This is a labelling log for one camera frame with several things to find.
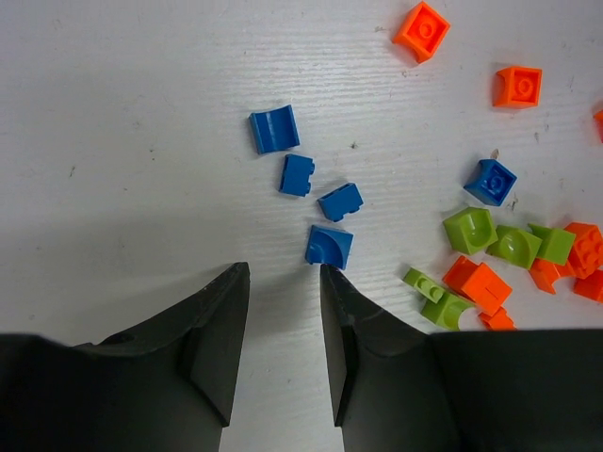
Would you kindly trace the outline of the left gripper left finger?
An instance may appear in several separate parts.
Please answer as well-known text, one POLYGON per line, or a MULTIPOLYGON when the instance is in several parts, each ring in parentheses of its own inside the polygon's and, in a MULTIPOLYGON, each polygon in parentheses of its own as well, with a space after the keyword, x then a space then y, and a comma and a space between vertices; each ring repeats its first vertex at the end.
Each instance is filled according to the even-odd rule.
POLYGON ((1 338, 5 451, 216 451, 229 425, 250 297, 236 263, 98 344, 1 338))

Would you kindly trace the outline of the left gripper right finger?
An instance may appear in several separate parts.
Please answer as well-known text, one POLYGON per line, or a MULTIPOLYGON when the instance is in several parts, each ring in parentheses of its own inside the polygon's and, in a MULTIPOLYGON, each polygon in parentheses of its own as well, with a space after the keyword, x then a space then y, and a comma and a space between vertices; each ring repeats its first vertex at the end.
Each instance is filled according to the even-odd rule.
POLYGON ((329 265, 320 307, 346 450, 601 449, 601 331, 426 334, 329 265))

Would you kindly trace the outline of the blue quarter-round lego brick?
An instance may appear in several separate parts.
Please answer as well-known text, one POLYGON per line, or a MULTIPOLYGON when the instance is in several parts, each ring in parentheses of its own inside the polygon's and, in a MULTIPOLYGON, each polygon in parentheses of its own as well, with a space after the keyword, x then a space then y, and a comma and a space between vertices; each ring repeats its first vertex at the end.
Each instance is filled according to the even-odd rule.
POLYGON ((353 234, 312 225, 308 236, 305 261, 325 264, 345 270, 350 256, 353 234))

